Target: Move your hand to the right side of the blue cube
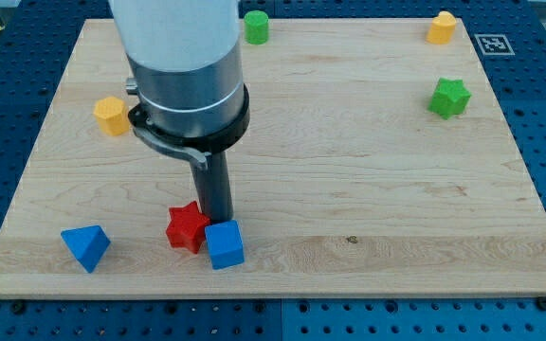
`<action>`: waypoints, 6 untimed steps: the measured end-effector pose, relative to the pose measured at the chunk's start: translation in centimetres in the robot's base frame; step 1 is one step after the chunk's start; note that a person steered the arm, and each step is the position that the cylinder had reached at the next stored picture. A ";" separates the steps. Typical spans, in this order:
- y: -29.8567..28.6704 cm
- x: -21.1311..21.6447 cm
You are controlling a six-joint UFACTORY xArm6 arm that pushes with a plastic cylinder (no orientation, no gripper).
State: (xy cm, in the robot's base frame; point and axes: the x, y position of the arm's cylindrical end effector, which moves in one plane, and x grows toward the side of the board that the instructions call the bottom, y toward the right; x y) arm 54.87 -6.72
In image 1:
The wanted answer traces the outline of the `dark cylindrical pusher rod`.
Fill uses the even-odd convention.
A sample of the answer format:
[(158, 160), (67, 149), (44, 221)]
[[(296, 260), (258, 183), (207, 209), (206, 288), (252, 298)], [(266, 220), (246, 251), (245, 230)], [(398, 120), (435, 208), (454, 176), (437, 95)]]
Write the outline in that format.
[(233, 217), (226, 153), (207, 153), (204, 167), (191, 163), (201, 212), (215, 224)]

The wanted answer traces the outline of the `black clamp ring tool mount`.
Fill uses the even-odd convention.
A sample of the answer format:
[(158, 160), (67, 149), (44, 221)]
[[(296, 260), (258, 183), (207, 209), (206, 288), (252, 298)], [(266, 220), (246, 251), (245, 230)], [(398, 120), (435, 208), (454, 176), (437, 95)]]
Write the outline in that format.
[(228, 126), (210, 135), (185, 137), (170, 135), (155, 126), (140, 104), (132, 108), (127, 115), (134, 135), (149, 148), (171, 158), (188, 161), (200, 171), (206, 171), (208, 158), (215, 153), (222, 153), (237, 143), (244, 135), (250, 121), (249, 92), (243, 85), (244, 101), (239, 114)]

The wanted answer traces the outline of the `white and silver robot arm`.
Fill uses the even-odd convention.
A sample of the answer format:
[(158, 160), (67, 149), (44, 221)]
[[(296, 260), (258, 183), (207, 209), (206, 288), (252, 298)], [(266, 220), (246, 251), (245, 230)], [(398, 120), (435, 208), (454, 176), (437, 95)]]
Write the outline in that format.
[(247, 130), (249, 93), (236, 0), (109, 0), (138, 98), (128, 118), (151, 149), (191, 165), (214, 222), (233, 205), (226, 151)]

